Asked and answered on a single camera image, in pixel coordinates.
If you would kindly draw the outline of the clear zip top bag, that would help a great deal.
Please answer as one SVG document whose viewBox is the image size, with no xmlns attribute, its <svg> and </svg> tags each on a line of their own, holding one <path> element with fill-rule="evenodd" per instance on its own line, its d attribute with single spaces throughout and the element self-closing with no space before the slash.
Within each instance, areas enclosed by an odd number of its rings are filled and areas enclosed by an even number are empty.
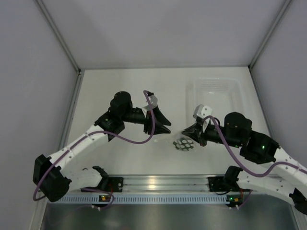
<svg viewBox="0 0 307 230">
<path fill-rule="evenodd" d="M 171 134 L 161 134 L 154 139 L 154 143 L 182 152 L 196 151 L 195 141 L 180 131 Z"/>
</svg>

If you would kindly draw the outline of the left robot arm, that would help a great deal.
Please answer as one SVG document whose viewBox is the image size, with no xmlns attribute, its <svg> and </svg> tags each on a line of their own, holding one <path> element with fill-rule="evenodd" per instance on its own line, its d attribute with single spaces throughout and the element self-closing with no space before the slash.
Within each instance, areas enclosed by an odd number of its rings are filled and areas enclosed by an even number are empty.
<svg viewBox="0 0 307 230">
<path fill-rule="evenodd" d="M 109 183 L 106 171 L 99 166 L 80 167 L 91 152 L 114 138 L 141 145 L 149 142 L 154 135 L 169 134 L 171 122 L 160 111 L 156 96 L 149 91 L 143 91 L 143 94 L 147 105 L 138 108 L 133 107 L 128 92 L 116 93 L 108 110 L 84 134 L 47 157 L 37 157 L 33 172 L 33 182 L 36 185 L 33 200 L 40 200 L 38 192 L 42 192 L 50 202 L 56 202 L 74 190 L 104 191 Z M 144 141 L 133 141 L 120 136 L 125 123 L 143 125 L 143 131 L 149 137 Z"/>
</svg>

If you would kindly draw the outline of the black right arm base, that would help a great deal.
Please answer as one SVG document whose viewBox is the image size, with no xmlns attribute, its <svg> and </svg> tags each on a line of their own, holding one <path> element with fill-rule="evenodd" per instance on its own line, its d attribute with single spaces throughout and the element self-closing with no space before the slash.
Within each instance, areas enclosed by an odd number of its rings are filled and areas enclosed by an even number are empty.
<svg viewBox="0 0 307 230">
<path fill-rule="evenodd" d="M 243 170 L 236 166 L 229 166 L 223 176 L 208 177 L 210 192 L 239 192 L 238 176 Z"/>
</svg>

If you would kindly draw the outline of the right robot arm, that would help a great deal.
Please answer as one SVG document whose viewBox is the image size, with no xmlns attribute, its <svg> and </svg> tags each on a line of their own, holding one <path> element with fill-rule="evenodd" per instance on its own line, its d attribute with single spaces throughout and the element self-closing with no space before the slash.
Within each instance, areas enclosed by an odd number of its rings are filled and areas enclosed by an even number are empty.
<svg viewBox="0 0 307 230">
<path fill-rule="evenodd" d="M 208 142 L 223 144 L 236 162 L 213 183 L 210 190 L 257 191 L 307 213 L 307 169 L 275 140 L 253 131 L 252 121 L 238 112 L 227 114 L 224 126 L 220 126 L 211 115 L 197 115 L 195 119 L 196 122 L 182 134 L 203 147 Z"/>
</svg>

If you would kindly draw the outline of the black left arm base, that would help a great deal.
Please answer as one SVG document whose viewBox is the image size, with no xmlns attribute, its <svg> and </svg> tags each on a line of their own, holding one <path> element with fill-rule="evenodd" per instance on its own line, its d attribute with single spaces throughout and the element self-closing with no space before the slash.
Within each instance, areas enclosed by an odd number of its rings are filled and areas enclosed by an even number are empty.
<svg viewBox="0 0 307 230">
<path fill-rule="evenodd" d="M 94 191 L 104 191 L 104 192 L 110 192 L 110 193 L 121 193 L 123 189 L 123 182 L 124 178 L 119 176 L 110 176 L 107 174 L 107 172 L 99 167 L 99 166 L 93 166 L 93 169 L 96 170 L 99 175 L 102 177 L 99 184 L 96 187 L 88 186 L 85 188 L 82 188 L 82 192 L 94 192 Z"/>
</svg>

